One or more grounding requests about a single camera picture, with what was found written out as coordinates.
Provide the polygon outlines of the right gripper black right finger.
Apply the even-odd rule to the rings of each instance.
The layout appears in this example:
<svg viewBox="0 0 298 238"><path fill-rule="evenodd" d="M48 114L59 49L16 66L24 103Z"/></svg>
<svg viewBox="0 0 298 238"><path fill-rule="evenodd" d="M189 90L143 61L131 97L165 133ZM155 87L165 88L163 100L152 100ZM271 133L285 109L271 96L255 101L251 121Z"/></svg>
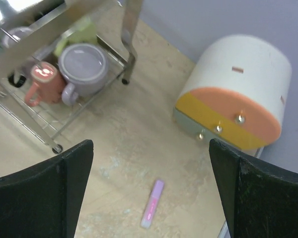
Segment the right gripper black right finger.
<svg viewBox="0 0 298 238"><path fill-rule="evenodd" d="M298 238L298 174L211 139L209 155L232 238Z"/></svg>

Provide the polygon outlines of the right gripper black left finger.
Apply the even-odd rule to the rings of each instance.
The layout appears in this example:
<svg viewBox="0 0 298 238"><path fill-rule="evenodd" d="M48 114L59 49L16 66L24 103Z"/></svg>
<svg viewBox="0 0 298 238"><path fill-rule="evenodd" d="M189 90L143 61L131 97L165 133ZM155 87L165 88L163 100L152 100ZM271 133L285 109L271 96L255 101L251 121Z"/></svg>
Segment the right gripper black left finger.
<svg viewBox="0 0 298 238"><path fill-rule="evenodd" d="M93 142L0 178L0 238L72 238L93 162Z"/></svg>

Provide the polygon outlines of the salmon pink mug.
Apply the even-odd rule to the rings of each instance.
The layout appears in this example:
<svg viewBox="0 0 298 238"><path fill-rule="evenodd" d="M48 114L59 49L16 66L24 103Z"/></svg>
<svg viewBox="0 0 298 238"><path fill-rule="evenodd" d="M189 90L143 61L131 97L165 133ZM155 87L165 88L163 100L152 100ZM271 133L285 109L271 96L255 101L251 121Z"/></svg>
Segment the salmon pink mug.
<svg viewBox="0 0 298 238"><path fill-rule="evenodd" d="M55 104L61 101L66 82L56 67L42 61L41 68L33 66L30 75L32 85L24 98L26 105L35 107L40 102Z"/></svg>

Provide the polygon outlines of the lilac mug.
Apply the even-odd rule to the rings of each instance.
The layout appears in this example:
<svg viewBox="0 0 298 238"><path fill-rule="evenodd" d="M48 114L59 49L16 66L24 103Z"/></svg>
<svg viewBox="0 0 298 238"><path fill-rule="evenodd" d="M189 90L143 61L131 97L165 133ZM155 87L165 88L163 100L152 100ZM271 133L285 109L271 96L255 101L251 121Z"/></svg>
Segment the lilac mug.
<svg viewBox="0 0 298 238"><path fill-rule="evenodd" d="M62 101L68 106L74 105L78 97L99 92L107 82L109 61L96 45L78 43L66 47L58 58L58 66L67 82Z"/></svg>

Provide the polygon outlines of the metal dish rack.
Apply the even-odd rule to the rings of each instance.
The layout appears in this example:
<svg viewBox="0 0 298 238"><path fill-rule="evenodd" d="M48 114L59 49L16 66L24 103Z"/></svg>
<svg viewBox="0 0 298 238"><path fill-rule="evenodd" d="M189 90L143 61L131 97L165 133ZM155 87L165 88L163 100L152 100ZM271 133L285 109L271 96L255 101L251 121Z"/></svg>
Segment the metal dish rack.
<svg viewBox="0 0 298 238"><path fill-rule="evenodd" d="M105 7L103 0L4 0L4 3L5 21L0 26L0 107L41 142L48 145L55 154L59 154L63 148L55 142L55 138L94 98L116 79L121 79L125 85L129 84L137 59L132 40L143 3L140 0L125 1L121 42L129 52L127 59L124 59L98 33L99 15ZM64 32L86 16L89 16L96 26L96 46L106 53L109 61L105 86L95 94L78 97L72 106L64 104L62 99L55 104L40 102L35 107L26 105L24 98L32 85L31 75L20 88L10 85L8 77L28 58L34 60L33 66L41 68L41 62L46 61L59 71L59 57L53 54L55 46ZM6 48L1 42L3 37L7 35L12 38L8 33L9 30L21 26L31 28L33 32Z"/></svg>

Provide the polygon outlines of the purple mug black handle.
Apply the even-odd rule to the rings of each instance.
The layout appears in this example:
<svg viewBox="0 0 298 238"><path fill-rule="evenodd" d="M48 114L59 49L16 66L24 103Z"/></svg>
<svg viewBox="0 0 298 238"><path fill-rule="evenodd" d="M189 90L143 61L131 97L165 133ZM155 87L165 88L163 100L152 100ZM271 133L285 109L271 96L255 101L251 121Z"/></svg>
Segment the purple mug black handle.
<svg viewBox="0 0 298 238"><path fill-rule="evenodd" d="M6 48L9 48L17 42L19 42L21 39L30 35L32 32L33 30L31 28L25 26L13 28L8 32L12 36L12 38L5 35L1 42ZM23 86L26 82L27 77L29 77L30 75L30 71L33 65L34 60L32 58L28 58L21 67L16 69L8 77L9 84L16 88L20 88L21 86Z"/></svg>

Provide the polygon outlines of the lime green mug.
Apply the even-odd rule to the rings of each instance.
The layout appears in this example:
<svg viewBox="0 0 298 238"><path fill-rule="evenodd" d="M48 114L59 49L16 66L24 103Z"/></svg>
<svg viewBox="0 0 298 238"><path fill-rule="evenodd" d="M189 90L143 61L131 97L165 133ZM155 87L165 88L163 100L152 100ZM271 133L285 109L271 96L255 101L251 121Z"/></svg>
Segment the lime green mug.
<svg viewBox="0 0 298 238"><path fill-rule="evenodd" d="M77 43L97 45L96 26L89 16L83 17L61 35L53 54L59 57L66 46Z"/></svg>

